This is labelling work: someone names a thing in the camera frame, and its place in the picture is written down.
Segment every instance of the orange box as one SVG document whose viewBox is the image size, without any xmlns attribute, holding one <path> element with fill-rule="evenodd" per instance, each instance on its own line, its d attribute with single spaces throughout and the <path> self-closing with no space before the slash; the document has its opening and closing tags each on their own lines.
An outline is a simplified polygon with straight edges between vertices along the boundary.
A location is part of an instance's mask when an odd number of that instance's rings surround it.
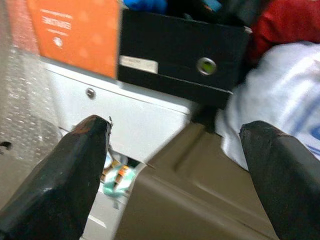
<svg viewBox="0 0 320 240">
<path fill-rule="evenodd" d="M 116 77 L 117 0 L 27 0 L 42 56 Z"/>
</svg>

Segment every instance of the round drawer knob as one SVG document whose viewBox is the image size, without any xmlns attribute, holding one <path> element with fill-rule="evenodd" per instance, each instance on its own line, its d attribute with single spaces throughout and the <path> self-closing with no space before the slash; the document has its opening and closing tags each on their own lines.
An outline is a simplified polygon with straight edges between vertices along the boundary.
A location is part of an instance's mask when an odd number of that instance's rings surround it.
<svg viewBox="0 0 320 240">
<path fill-rule="evenodd" d="M 207 57 L 200 58 L 196 68 L 202 75 L 212 75 L 217 71 L 216 63 Z"/>
<path fill-rule="evenodd" d="M 85 90 L 85 93 L 86 93 L 86 95 L 88 96 L 88 98 L 90 98 L 91 100 L 95 99 L 95 97 L 96 97 L 96 92 L 95 92 L 95 90 L 93 90 L 93 89 L 90 88 L 90 87 Z"/>
</svg>

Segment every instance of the white label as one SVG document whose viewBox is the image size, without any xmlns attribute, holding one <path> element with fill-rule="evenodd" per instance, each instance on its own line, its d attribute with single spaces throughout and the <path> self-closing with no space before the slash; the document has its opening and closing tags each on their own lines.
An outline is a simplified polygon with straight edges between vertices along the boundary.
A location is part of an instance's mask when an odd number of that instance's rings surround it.
<svg viewBox="0 0 320 240">
<path fill-rule="evenodd" d="M 138 69 L 141 71 L 157 74 L 159 64 L 156 61 L 152 60 L 146 60 L 132 56 L 120 56 L 120 65 L 132 69 Z"/>
</svg>

